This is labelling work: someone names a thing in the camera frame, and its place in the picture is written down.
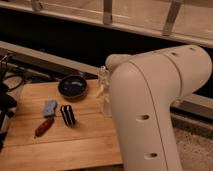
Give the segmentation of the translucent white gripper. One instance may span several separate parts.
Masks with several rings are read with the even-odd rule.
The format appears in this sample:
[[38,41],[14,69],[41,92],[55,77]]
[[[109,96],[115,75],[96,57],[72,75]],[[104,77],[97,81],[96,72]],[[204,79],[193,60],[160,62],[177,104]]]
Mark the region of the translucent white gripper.
[[96,97],[100,104],[100,110],[105,117],[111,117],[110,101],[109,101],[109,71],[105,66],[101,66],[98,70],[98,90]]

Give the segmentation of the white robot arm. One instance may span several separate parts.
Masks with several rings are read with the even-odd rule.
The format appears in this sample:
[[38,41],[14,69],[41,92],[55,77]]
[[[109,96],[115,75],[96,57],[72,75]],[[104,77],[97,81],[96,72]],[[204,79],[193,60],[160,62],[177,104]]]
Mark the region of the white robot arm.
[[196,45],[136,55],[112,54],[108,114],[117,131],[125,171],[183,171],[170,106],[201,88],[212,61]]

